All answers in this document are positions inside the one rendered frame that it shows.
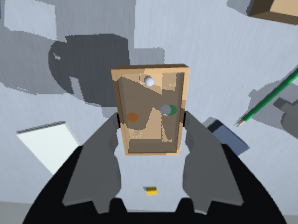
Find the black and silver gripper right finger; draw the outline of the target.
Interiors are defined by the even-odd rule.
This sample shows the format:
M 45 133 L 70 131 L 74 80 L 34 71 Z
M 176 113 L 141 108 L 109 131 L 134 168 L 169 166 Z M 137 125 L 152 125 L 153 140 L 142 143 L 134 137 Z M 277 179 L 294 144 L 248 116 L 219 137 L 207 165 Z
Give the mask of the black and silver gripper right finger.
M 287 224 L 268 191 L 227 144 L 189 111 L 183 127 L 190 153 L 182 188 L 193 200 L 194 212 L 225 224 Z

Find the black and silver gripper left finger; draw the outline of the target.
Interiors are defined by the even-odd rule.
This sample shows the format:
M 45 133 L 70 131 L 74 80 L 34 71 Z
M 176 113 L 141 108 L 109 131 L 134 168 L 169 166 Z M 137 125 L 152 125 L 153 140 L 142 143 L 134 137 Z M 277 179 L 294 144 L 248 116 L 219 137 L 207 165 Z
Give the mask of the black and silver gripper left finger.
M 110 200 L 122 187 L 114 155 L 119 128 L 115 112 L 77 146 L 39 193 L 22 224 L 78 224 L 108 212 Z

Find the wooden ball maze puzzle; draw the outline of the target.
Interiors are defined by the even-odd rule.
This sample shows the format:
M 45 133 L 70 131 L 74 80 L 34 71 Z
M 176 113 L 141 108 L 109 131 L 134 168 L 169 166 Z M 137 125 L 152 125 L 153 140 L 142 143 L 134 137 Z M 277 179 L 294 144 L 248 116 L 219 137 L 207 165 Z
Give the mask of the wooden ball maze puzzle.
M 180 155 L 189 70 L 185 64 L 111 69 L 125 156 Z

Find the grey mug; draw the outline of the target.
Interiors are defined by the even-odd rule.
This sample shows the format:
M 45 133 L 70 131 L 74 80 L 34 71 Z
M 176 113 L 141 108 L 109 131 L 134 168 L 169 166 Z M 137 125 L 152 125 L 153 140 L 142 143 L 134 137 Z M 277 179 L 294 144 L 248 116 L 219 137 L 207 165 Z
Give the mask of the grey mug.
M 298 104 L 296 104 L 295 107 L 297 108 L 294 108 L 292 105 L 285 103 L 280 108 L 280 110 L 286 113 L 282 123 L 283 129 L 287 133 L 298 139 Z M 295 118 L 287 113 L 293 115 Z

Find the green pencil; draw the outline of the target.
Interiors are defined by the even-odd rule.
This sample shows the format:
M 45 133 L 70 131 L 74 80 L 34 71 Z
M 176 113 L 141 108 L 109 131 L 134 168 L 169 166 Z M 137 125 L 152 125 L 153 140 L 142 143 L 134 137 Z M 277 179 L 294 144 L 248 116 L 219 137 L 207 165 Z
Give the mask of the green pencil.
M 277 94 L 279 94 L 285 87 L 287 87 L 294 79 L 298 77 L 298 69 L 288 77 L 280 86 L 278 86 L 270 95 L 268 95 L 260 104 L 258 104 L 251 112 L 249 112 L 239 123 L 239 125 L 248 121 L 261 108 L 263 108 L 269 101 L 271 101 Z

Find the dark blue flat rectangular block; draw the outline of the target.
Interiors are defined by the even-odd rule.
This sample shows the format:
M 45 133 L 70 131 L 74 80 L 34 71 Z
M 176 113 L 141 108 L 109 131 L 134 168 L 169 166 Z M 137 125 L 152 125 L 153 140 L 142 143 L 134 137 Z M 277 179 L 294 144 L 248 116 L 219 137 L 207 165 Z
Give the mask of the dark blue flat rectangular block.
M 241 138 L 239 138 L 219 120 L 215 121 L 207 129 L 212 132 L 223 144 L 227 144 L 237 156 L 250 148 Z

